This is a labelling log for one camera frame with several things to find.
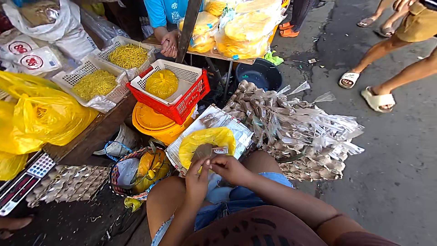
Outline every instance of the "white slide sandal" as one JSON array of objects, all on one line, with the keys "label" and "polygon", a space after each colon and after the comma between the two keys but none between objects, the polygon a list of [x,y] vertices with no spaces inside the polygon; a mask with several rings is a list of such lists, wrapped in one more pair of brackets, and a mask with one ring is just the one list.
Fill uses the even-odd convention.
[{"label": "white slide sandal", "polygon": [[[374,111],[381,112],[381,113],[388,113],[393,110],[393,107],[396,104],[395,99],[393,98],[393,94],[374,95],[370,90],[371,87],[368,86],[367,88],[361,91],[361,96],[363,96],[367,104]],[[384,105],[393,105],[393,107],[389,109],[381,109],[380,106],[384,106]]]},{"label": "white slide sandal", "polygon": [[[340,80],[338,81],[338,85],[340,87],[343,87],[345,89],[351,89],[352,87],[354,87],[354,85],[356,84],[358,78],[360,77],[360,74],[357,73],[353,73],[353,72],[347,72],[345,74],[343,74],[343,76],[341,76]],[[341,81],[343,79],[349,80],[352,82],[352,84],[350,86],[346,86],[344,85]]]}]

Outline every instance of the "sandal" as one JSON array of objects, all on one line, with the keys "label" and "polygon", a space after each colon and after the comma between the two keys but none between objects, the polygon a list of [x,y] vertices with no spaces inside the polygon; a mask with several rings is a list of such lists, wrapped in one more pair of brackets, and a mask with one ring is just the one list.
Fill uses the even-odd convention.
[{"label": "sandal", "polygon": [[358,22],[357,26],[359,26],[359,27],[367,27],[368,25],[372,24],[375,21],[376,20],[368,17],[368,18],[362,19],[360,22]]},{"label": "sandal", "polygon": [[374,30],[374,32],[384,38],[390,38],[395,33],[395,29],[393,27],[380,27],[379,30]]},{"label": "sandal", "polygon": [[281,35],[281,37],[295,38],[299,35],[299,32],[295,32],[290,28],[280,31],[279,35]]},{"label": "sandal", "polygon": [[[381,113],[389,113],[393,110],[396,102],[393,98],[393,94],[385,94],[385,95],[375,95],[372,91],[372,87],[368,86],[364,90],[361,91],[361,96],[366,100],[369,107],[371,107],[376,112]],[[388,109],[382,109],[381,106],[385,105],[393,105]]]},{"label": "sandal", "polygon": [[[347,73],[343,74],[343,76],[341,76],[340,80],[338,81],[338,85],[340,87],[345,88],[345,89],[351,89],[352,87],[354,87],[354,85],[357,82],[359,77],[360,77],[360,74],[358,74],[358,73],[347,72]],[[345,83],[342,82],[343,79],[348,80],[348,81],[350,81],[352,83],[351,84],[345,84]]]},{"label": "sandal", "polygon": [[281,30],[281,31],[287,30],[287,29],[290,29],[294,26],[295,25],[291,25],[290,22],[285,22],[284,24],[279,24],[279,30]]}]

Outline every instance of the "person's hand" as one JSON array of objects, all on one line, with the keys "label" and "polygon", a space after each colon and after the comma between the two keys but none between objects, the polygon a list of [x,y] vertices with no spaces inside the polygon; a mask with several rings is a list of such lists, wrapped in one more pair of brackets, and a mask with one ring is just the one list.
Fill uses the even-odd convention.
[{"label": "person's hand", "polygon": [[201,206],[206,197],[208,192],[208,170],[210,168],[210,161],[201,159],[191,164],[185,176],[185,186],[187,187],[185,199],[193,206]]},{"label": "person's hand", "polygon": [[411,6],[416,1],[417,0],[395,0],[395,2],[393,3],[393,10],[401,11],[405,5]]},{"label": "person's hand", "polygon": [[253,173],[247,170],[235,157],[217,155],[211,160],[212,170],[233,185],[247,186]]},{"label": "person's hand", "polygon": [[177,56],[177,32],[171,31],[165,34],[161,41],[161,54],[167,57]]}]

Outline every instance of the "concrete ground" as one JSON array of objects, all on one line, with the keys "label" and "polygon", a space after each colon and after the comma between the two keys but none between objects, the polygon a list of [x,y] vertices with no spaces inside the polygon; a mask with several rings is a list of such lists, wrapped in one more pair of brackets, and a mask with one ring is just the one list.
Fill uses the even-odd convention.
[{"label": "concrete ground", "polygon": [[[404,67],[426,57],[437,39],[401,48],[374,62],[351,90],[337,85],[342,73],[381,41],[373,33],[393,12],[386,10],[376,23],[359,28],[356,23],[376,10],[379,0],[327,0],[316,3],[297,38],[279,34],[272,47],[285,62],[279,65],[285,83],[305,80],[311,90],[307,101],[332,91],[333,102],[319,103],[330,114],[356,116],[365,133],[354,143],[363,154],[349,157],[341,180],[297,182],[298,188],[347,213],[367,230],[402,245],[437,245],[437,75],[394,91],[392,113],[372,111],[359,95],[366,86],[384,82]],[[313,65],[292,60],[319,60]]]}]

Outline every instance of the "orange sandal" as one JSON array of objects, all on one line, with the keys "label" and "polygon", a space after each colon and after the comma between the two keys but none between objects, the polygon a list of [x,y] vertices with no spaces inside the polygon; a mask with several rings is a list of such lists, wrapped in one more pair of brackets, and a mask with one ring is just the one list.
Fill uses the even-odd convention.
[{"label": "orange sandal", "polygon": [[281,37],[295,38],[299,35],[299,32],[293,31],[291,28],[287,30],[280,31]]},{"label": "orange sandal", "polygon": [[279,30],[283,31],[283,30],[287,30],[290,29],[292,27],[294,27],[295,25],[291,25],[290,22],[285,22],[284,24],[280,24],[279,25]]}]

